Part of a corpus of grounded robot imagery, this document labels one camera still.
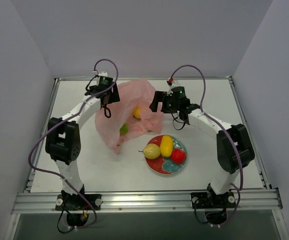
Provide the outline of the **red fake strawberry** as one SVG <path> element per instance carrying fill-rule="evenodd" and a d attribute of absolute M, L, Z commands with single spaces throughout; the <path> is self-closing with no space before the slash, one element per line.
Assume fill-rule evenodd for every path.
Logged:
<path fill-rule="evenodd" d="M 176 148 L 172 151 L 171 160 L 175 164 L 177 165 L 182 164 L 186 160 L 186 158 L 187 154 L 183 150 Z"/>

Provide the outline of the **pink plastic bag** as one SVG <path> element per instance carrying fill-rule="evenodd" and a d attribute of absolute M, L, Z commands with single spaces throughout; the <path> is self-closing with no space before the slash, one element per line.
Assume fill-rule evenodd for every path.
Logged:
<path fill-rule="evenodd" d="M 149 108 L 156 89 L 145 78 L 130 80 L 117 85 L 120 101 L 108 105 L 111 117 L 105 117 L 103 109 L 95 115 L 95 128 L 104 143 L 116 154 L 122 145 L 148 132 L 161 133 L 163 128 L 162 106 L 158 105 L 157 112 Z M 133 117 L 135 107 L 143 107 L 141 119 Z M 127 124 L 128 132 L 120 134 L 120 128 Z"/>

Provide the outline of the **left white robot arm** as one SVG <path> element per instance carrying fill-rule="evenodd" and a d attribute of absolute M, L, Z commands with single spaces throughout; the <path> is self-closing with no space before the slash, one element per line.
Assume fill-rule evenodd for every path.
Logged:
<path fill-rule="evenodd" d="M 81 210 L 86 202 L 85 187 L 80 178 L 77 159 L 81 152 L 80 130 L 99 110 L 104 109 L 106 118 L 111 117 L 107 105 L 120 101 L 117 84 L 108 76 L 96 75 L 95 85 L 87 84 L 85 94 L 70 112 L 48 121 L 45 151 L 55 161 L 62 180 L 63 205 Z"/>

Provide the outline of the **orange fake peach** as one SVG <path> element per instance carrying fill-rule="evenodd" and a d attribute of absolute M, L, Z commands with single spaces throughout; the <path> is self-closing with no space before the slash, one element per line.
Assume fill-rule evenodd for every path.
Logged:
<path fill-rule="evenodd" d="M 132 115 L 135 119 L 137 120 L 141 120 L 142 119 L 142 115 L 144 113 L 145 108 L 142 106 L 136 106 L 133 111 L 132 111 Z"/>

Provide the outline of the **yellow fake pear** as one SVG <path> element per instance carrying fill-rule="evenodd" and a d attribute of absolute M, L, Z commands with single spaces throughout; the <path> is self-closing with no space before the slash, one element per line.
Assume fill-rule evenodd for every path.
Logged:
<path fill-rule="evenodd" d="M 144 155 L 145 158 L 149 160 L 155 160 L 161 156 L 161 149 L 158 145 L 154 143 L 147 144 L 143 150 L 139 150 L 140 153 Z"/>

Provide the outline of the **yellow fake mango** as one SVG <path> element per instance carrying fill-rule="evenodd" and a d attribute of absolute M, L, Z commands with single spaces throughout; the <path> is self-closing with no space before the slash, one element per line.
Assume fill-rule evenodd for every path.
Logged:
<path fill-rule="evenodd" d="M 169 158 L 172 155 L 174 148 L 173 139 L 170 135 L 163 135 L 160 142 L 160 152 L 164 158 Z"/>

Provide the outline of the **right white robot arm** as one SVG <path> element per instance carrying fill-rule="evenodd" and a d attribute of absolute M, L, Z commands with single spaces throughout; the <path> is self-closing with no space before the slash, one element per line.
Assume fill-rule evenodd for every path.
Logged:
<path fill-rule="evenodd" d="M 156 91 L 150 110 L 157 112 L 159 104 L 162 104 L 162 113 L 178 114 L 185 124 L 202 130 L 216 141 L 220 171 L 207 186 L 207 208 L 236 206 L 236 201 L 229 201 L 232 197 L 230 190 L 235 186 L 237 177 L 240 178 L 238 190 L 243 189 L 243 169 L 255 159 L 247 128 L 241 123 L 227 123 L 208 114 L 202 104 L 192 103 L 187 98 L 183 86 L 172 87 L 169 91 Z"/>

